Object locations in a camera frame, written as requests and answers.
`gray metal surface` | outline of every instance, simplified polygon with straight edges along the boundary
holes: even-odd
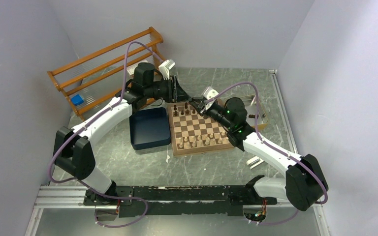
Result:
[[[269,124],[262,134],[283,148],[292,150],[274,81],[268,70],[223,68],[178,68],[182,87],[192,96],[212,86],[221,91],[231,84],[251,81],[257,85],[259,98]],[[241,86],[229,91],[223,99],[252,95],[253,89]],[[72,117],[69,126],[79,124]],[[173,157],[171,146],[135,151],[129,141],[129,124],[118,124],[93,147],[97,165],[118,185],[220,185],[245,184],[256,175],[281,177],[266,163],[250,170],[246,161],[253,155],[238,149],[186,157]],[[56,179],[67,178],[56,168]],[[71,181],[62,185],[78,185]],[[268,222],[282,220],[293,213],[290,207],[272,207]],[[104,229],[94,224],[93,210],[46,209],[37,235],[320,235],[313,209],[300,212],[291,222],[274,227],[253,226],[241,217],[225,215],[147,216],[141,222],[124,229]],[[117,219],[112,224],[129,222]]]

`cable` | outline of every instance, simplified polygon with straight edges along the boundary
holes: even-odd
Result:
[[[124,57],[124,68],[126,68],[126,63],[127,63],[127,59],[128,59],[128,52],[129,52],[129,48],[132,44],[139,44],[141,46],[143,46],[145,49],[147,49],[154,57],[156,57],[160,62],[163,62],[163,60],[155,53],[153,52],[150,48],[148,48],[146,45],[140,43],[140,42],[137,42],[137,41],[132,41],[128,44],[128,47],[127,47],[127,50],[126,50],[126,53],[125,53],[125,57]],[[126,70],[124,70],[124,80],[123,80],[123,86],[122,86],[122,91],[125,91],[125,87],[126,87]],[[116,103],[114,103],[111,107],[116,107],[118,106],[119,104],[121,104],[122,100],[123,100],[123,97],[124,97],[124,92],[121,92],[121,96],[120,96],[120,100]],[[111,109],[108,107],[106,108],[105,110],[102,110],[101,112],[99,112],[97,115],[95,115],[95,117],[93,117],[90,121],[88,121],[82,128],[80,128],[79,130],[77,130],[77,132],[73,133],[72,136],[70,136],[61,146],[60,148],[56,151],[56,153],[53,155],[53,158],[51,159],[50,161],[50,164],[48,165],[48,168],[47,168],[47,175],[50,179],[51,182],[54,182],[54,183],[64,183],[64,182],[67,182],[67,181],[70,181],[70,180],[74,180],[76,178],[74,177],[71,177],[71,178],[67,178],[67,179],[63,179],[63,180],[56,180],[53,178],[53,175],[52,175],[52,168],[53,168],[53,165],[54,165],[54,162],[56,161],[57,157],[61,154],[61,152],[63,151],[63,149],[74,139],[74,137],[76,137],[78,134],[80,134],[81,132],[83,132],[83,130],[86,130],[92,123],[94,123],[97,119],[99,119],[101,116],[103,116],[105,113],[107,113],[108,111],[110,111]],[[125,226],[129,226],[129,225],[132,225],[134,223],[137,223],[139,220],[141,220],[144,215],[147,213],[147,210],[148,210],[148,204],[147,202],[142,199],[142,198],[138,198],[138,197],[115,197],[115,196],[109,196],[109,195],[106,195],[106,194],[103,194],[103,193],[100,193],[96,190],[94,190],[93,188],[91,188],[90,186],[88,186],[87,184],[85,184],[84,182],[80,181],[80,180],[77,180],[79,183],[81,183],[82,185],[88,187],[91,191],[93,191],[94,193],[102,196],[102,197],[105,197],[105,198],[110,198],[110,199],[117,199],[117,200],[131,200],[131,199],[134,199],[134,200],[138,200],[138,201],[142,201],[144,202],[144,205],[145,205],[145,209],[144,209],[144,212],[143,214],[136,220],[130,222],[130,223],[127,223],[127,224],[124,224],[124,225],[116,225],[116,226],[109,226],[109,225],[104,225],[102,223],[99,223],[98,221],[96,221],[96,223],[98,225],[101,225],[103,227],[107,227],[107,228],[121,228],[121,227],[125,227]]]
[[[229,86],[228,88],[224,89],[223,91],[221,91],[220,93],[218,93],[218,95],[216,95],[215,97],[211,98],[211,99],[208,99],[205,101],[205,103],[210,103],[212,102],[213,100],[221,97],[224,93],[226,93],[227,91],[229,91],[230,89],[236,87],[236,86],[239,86],[239,85],[250,85],[253,87],[254,89],[254,92],[255,92],[255,97],[256,97],[256,112],[255,112],[255,116],[254,116],[254,128],[255,128],[255,132],[258,136],[258,138],[260,139],[261,142],[263,142],[265,145],[267,145],[269,148],[273,149],[274,151],[286,156],[287,158],[290,158],[292,159],[294,162],[298,163],[302,168],[304,168],[316,181],[317,183],[320,185],[323,193],[324,193],[324,200],[321,201],[321,202],[315,202],[316,204],[325,204],[327,201],[328,201],[328,193],[327,193],[327,189],[325,188],[324,184],[322,183],[322,181],[318,178],[318,176],[315,175],[315,173],[313,171],[311,171],[305,164],[303,164],[302,162],[300,162],[298,159],[296,159],[295,157],[289,155],[288,153],[284,152],[283,150],[271,145],[270,143],[268,143],[266,140],[264,140],[262,138],[262,136],[260,135],[260,132],[258,131],[258,126],[257,126],[257,119],[258,119],[258,110],[259,110],[259,98],[258,98],[258,90],[257,90],[257,87],[251,83],[251,82],[239,82],[239,83],[236,83],[236,84],[233,84],[231,86]],[[290,220],[292,220],[297,214],[298,214],[298,210],[289,218],[287,218],[286,220],[283,220],[283,221],[280,221],[280,222],[275,222],[275,223],[268,223],[268,224],[265,224],[265,223],[261,223],[261,225],[278,225],[278,224],[283,224],[283,223],[286,223]]]

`small white object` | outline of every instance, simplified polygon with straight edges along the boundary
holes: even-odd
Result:
[[[158,66],[158,70],[163,75],[165,80],[170,80],[170,70],[175,66],[175,62],[172,59],[165,60],[161,65]]]
[[[203,91],[202,96],[204,96],[206,99],[211,99],[212,97],[216,96],[218,92],[213,89],[211,86],[206,87],[206,89]],[[201,114],[204,114],[206,110],[208,110],[212,104],[215,102],[215,99],[212,100],[210,103],[206,104],[204,109],[202,109]]]
[[[135,69],[137,68],[138,64],[140,64],[142,62],[147,62],[148,63],[148,61],[146,59],[144,59],[144,60],[141,60],[141,61],[139,61],[139,62],[137,62],[135,64],[132,64],[132,65],[126,67],[126,71],[127,71],[128,75],[130,77],[134,76]]]

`blue block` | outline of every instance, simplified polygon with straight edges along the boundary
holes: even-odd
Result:
[[[71,101],[72,101],[73,105],[75,105],[75,106],[79,106],[80,104],[85,102],[85,101],[83,101],[83,99],[80,95],[73,96],[71,98]]]

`white wall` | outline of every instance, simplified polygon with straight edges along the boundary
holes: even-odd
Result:
[[[50,0],[80,57],[153,26],[182,67],[277,68],[314,0]]]
[[[278,79],[298,149],[330,187],[332,235],[378,235],[378,0],[316,0]]]
[[[24,235],[69,107],[46,71],[77,59],[45,0],[0,0],[0,236]]]

